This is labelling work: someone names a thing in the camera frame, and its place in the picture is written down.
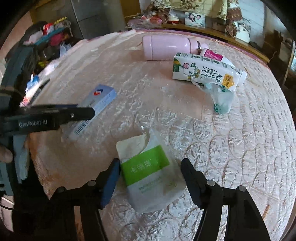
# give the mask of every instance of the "yellow label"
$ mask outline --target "yellow label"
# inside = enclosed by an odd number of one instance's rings
[[[233,86],[234,85],[233,76],[226,74],[224,76],[222,85],[224,85],[227,89],[229,89],[231,86]]]

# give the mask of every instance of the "wooden shelf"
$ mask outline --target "wooden shelf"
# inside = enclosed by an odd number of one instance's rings
[[[264,63],[269,63],[269,61],[270,61],[266,55],[261,53],[259,50],[253,48],[248,43],[241,41],[240,39],[232,38],[231,36],[229,36],[226,33],[222,33],[220,31],[217,31],[217,30],[214,30],[211,28],[199,28],[199,27],[194,27],[194,26],[188,26],[185,24],[175,24],[174,25],[174,24],[168,24],[168,23],[163,24],[162,27],[169,28],[169,29],[188,30],[191,32],[196,32],[196,33],[201,33],[201,34],[206,34],[209,36],[217,37],[217,38],[224,40],[225,42],[227,42],[229,44],[232,44],[236,47],[239,47],[239,48],[247,51],[248,53],[251,53],[251,54],[257,56]]]

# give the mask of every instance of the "bed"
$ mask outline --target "bed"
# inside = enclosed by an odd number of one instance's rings
[[[215,114],[208,95],[191,83],[172,80],[172,61],[144,61],[141,40],[146,34],[194,37],[246,70],[230,113]],[[59,62],[34,104],[79,103],[98,84],[112,86],[118,96],[76,142],[61,141],[62,129],[30,135],[35,170],[48,197],[59,186],[76,188],[95,179],[117,156],[117,141],[132,136],[135,126],[153,126],[179,159],[188,157],[207,179],[229,188],[244,185],[271,240],[281,239],[295,217],[296,132],[287,101],[265,63],[219,40],[168,30],[82,40]],[[187,189],[163,210],[136,213],[122,180],[100,213],[110,240],[192,240],[202,215]],[[224,207],[218,240],[224,237],[226,215]]]

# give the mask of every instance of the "photo frame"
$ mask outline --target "photo frame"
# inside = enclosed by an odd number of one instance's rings
[[[185,25],[205,28],[205,15],[193,12],[186,12]]]

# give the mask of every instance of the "pink water bottle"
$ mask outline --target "pink water bottle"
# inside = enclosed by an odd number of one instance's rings
[[[145,60],[173,60],[177,52],[199,54],[208,48],[194,38],[170,34],[145,35],[142,42]]]

